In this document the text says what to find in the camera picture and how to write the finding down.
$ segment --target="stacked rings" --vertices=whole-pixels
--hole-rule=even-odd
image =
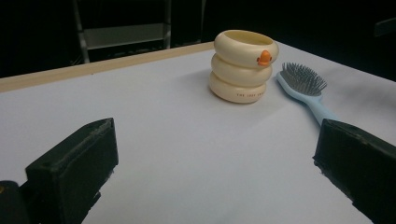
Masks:
[[[211,90],[220,98],[235,103],[252,103],[265,92],[265,82],[272,74],[271,63],[278,54],[276,42],[266,35],[229,30],[214,42]]]

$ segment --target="dark background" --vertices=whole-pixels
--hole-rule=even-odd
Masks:
[[[213,41],[228,29],[250,30],[396,81],[396,32],[374,35],[377,22],[396,18],[392,5],[384,0],[173,0],[171,47]],[[78,0],[84,28],[161,22],[163,6],[159,0]],[[71,0],[2,0],[0,16],[0,77],[81,63]],[[160,42],[120,46],[91,50],[90,58],[111,59],[149,45],[162,49]]]

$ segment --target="orange duck beak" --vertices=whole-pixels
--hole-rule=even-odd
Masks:
[[[263,50],[260,58],[257,58],[257,63],[259,66],[267,66],[268,64],[270,64],[271,60],[272,57],[270,52],[268,52],[268,50]]]

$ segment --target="hairbrush handle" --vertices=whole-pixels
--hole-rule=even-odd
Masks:
[[[322,96],[306,97],[304,102],[309,106],[318,123],[321,125],[324,119],[339,120],[326,106],[321,102]]]

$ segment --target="light blue hairbrush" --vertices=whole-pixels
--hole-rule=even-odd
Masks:
[[[288,95],[309,106],[320,125],[324,119],[338,120],[321,102],[321,91],[327,86],[326,81],[309,67],[283,63],[276,79]]]

